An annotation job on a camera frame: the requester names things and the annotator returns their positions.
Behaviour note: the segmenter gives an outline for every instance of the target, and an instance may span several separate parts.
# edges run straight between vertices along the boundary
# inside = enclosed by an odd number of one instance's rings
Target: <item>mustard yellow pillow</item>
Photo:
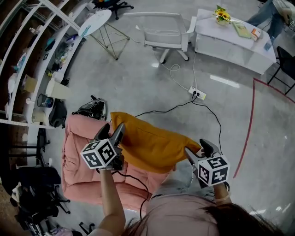
[[[122,122],[126,132],[120,147],[125,160],[138,168],[155,173],[167,173],[186,158],[184,148],[198,152],[201,146],[186,136],[152,126],[124,112],[112,112],[116,129]]]

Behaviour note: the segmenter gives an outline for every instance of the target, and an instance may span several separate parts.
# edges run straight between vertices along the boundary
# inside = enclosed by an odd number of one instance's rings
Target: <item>light blue jeans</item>
[[[271,18],[271,27],[267,31],[269,37],[278,37],[284,28],[284,18],[277,11],[274,6],[273,0],[268,0],[259,10],[257,14],[252,16],[247,23],[258,26]]]
[[[201,189],[199,180],[193,175],[193,168],[189,160],[185,159],[176,166],[176,171],[170,172],[160,188],[154,192],[152,198],[163,195],[189,194],[206,198],[214,202],[213,187]]]

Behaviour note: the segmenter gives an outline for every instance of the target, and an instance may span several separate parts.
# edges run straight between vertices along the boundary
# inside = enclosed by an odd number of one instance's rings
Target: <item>book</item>
[[[250,32],[247,30],[247,28],[244,26],[243,23],[233,22],[233,25],[240,37],[248,38],[248,39],[251,38]]]

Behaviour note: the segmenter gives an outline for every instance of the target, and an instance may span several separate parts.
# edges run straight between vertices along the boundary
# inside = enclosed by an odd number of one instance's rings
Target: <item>gray floor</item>
[[[129,0],[129,3],[135,7],[133,12],[178,12],[186,20],[196,15],[198,8],[214,10],[216,4],[228,9],[233,17],[247,20],[258,11],[259,5],[256,0]],[[134,24],[128,18],[120,16],[115,21],[112,17],[111,24],[139,40]],[[294,41],[285,33],[276,39],[275,46],[277,45],[295,54]],[[68,113],[87,103],[91,94],[105,99],[109,112],[121,111],[132,115],[150,110],[168,110],[189,101],[190,94],[177,86],[171,80],[169,71],[158,63],[155,56],[159,58],[160,55],[160,50],[153,51],[150,47],[142,47],[130,41],[120,59],[115,61],[95,41],[89,39],[81,47],[69,71],[69,86],[73,96],[66,101]],[[173,76],[185,87],[194,85],[194,55],[193,48],[190,47],[189,62],[185,62],[176,52],[172,52],[167,58],[167,67],[173,64],[181,66],[179,71],[173,72]],[[209,106],[222,124],[222,151],[231,162],[231,177],[237,168],[247,136],[253,77],[265,82],[276,68],[277,65],[274,65],[260,76],[232,63],[196,54],[198,89],[207,93],[205,101],[200,103]],[[237,86],[212,80],[211,75],[234,81]],[[272,84],[285,89],[276,81]],[[289,96],[295,97],[295,89]],[[254,115],[248,146],[237,177],[229,181],[235,203],[249,211],[252,208],[259,211],[262,216],[281,225],[283,229],[289,228],[295,213],[294,106],[295,104],[273,89],[255,83]],[[141,119],[196,141],[205,138],[218,144],[219,125],[205,107],[190,104],[167,114],[147,114]],[[51,144],[47,147],[45,156],[53,159],[53,166],[60,172],[64,131],[49,130],[48,136]],[[67,206],[71,211],[70,215],[60,211],[59,216],[54,218],[59,225],[79,230],[79,222],[93,222],[97,225],[103,218],[101,206],[81,202],[71,202]],[[138,217],[137,212],[128,210],[126,215],[128,219]]]

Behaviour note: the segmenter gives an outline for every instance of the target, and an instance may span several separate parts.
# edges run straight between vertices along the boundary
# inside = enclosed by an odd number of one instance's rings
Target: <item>white box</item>
[[[109,139],[86,144],[80,153],[90,169],[105,168],[116,157]]]
[[[208,186],[228,180],[230,163],[222,155],[198,161],[198,178]]]

